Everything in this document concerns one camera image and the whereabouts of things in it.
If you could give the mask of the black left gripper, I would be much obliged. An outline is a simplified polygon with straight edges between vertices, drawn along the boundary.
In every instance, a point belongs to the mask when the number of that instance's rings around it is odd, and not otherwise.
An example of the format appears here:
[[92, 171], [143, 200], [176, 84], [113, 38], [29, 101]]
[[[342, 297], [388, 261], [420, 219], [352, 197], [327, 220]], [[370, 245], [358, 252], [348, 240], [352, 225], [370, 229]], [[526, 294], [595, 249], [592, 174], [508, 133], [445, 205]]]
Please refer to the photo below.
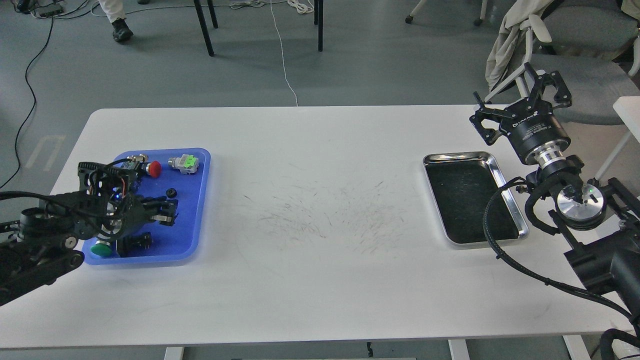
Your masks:
[[103, 223], [102, 231], [105, 234], [102, 240], [112, 243], [134, 234], [150, 223], [173, 227], [179, 215], [176, 213], [178, 203], [178, 199], [166, 196], [145, 197], [141, 194], [128, 195], [119, 202], [110, 200], [106, 205], [106, 214], [119, 216], [119, 219], [110, 219]]

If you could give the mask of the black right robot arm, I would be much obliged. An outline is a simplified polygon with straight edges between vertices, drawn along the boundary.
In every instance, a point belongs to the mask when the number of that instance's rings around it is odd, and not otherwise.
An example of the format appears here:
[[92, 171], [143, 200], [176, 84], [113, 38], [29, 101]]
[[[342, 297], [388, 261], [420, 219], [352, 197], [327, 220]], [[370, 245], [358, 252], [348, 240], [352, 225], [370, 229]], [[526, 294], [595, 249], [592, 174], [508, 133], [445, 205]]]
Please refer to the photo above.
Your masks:
[[[572, 94], [558, 71], [523, 69], [532, 78], [527, 95], [503, 109], [478, 100], [471, 123], [487, 145], [506, 137], [519, 161], [537, 169], [499, 186], [487, 202], [482, 230], [496, 258], [515, 271], [571, 296], [606, 306], [622, 314], [632, 332], [611, 328], [599, 338], [603, 360], [615, 360], [615, 341], [639, 346], [640, 253], [639, 200], [617, 178], [602, 184], [583, 180], [583, 161], [565, 155], [570, 138], [554, 110], [572, 104]], [[527, 193], [525, 215], [531, 225], [549, 234], [560, 234], [570, 249], [564, 253], [581, 287], [542, 276], [508, 255], [490, 230], [494, 201], [516, 188]]]

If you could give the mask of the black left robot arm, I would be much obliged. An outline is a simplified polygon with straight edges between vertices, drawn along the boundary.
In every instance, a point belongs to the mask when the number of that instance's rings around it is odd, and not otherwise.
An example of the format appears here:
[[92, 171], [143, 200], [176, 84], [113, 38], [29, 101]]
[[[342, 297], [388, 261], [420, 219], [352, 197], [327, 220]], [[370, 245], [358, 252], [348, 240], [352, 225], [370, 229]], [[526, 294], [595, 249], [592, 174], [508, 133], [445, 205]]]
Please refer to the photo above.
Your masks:
[[144, 153], [108, 164], [80, 162], [78, 191], [36, 194], [3, 191], [3, 201], [38, 199], [20, 218], [1, 224], [0, 301], [2, 305], [24, 296], [80, 267], [85, 254], [76, 250], [80, 240], [95, 239], [94, 255], [126, 256], [147, 249], [149, 232], [138, 234], [150, 223], [173, 226], [178, 216], [174, 195], [146, 197], [138, 194], [143, 177], [157, 178], [159, 162]]

